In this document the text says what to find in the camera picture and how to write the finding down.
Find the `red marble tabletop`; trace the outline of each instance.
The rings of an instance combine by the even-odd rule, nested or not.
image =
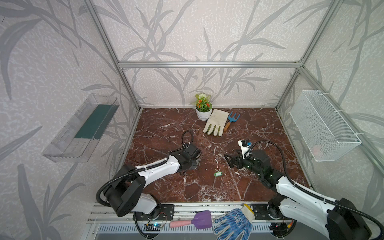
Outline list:
[[[223,157],[224,154],[236,155],[240,139],[251,142],[264,139],[278,144],[284,151],[291,178],[308,185],[275,109],[220,110],[241,114],[221,137],[202,132],[206,121],[199,120],[193,108],[143,109],[126,162],[136,166],[164,158],[169,150],[181,146],[181,134],[186,130],[193,130],[194,144],[202,151],[197,169],[187,171],[184,177],[167,175],[149,184],[144,193],[153,194],[161,202],[270,200],[275,193],[265,188],[256,174],[244,168],[231,169]],[[281,155],[276,147],[262,144],[255,148],[264,149],[271,158],[272,167],[283,172]],[[218,171],[223,172],[223,176],[215,177],[214,173]]]

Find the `blue dotted glove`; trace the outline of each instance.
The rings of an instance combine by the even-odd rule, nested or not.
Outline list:
[[[233,209],[220,217],[215,218],[214,233],[217,240],[235,240],[241,234],[240,240],[248,240],[252,231],[252,219],[254,213],[251,208],[244,204],[242,209]]]

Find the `wooden handle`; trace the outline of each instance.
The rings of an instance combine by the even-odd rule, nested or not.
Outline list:
[[[169,223],[170,228],[174,227],[182,227],[191,224],[191,220],[183,220],[183,221],[172,221]]]
[[[224,127],[224,131],[226,131],[229,128],[229,125],[231,125],[231,122],[228,122],[226,126]]]

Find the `white glove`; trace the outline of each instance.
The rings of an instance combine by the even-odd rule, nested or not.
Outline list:
[[[212,132],[214,136],[223,135],[224,125],[227,121],[229,113],[214,109],[212,115],[209,117],[207,124],[203,130],[204,133],[210,135]]]

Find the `transparent acrylic box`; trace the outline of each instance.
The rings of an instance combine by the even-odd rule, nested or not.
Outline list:
[[[87,162],[118,107],[116,97],[91,93],[43,156],[53,162]]]

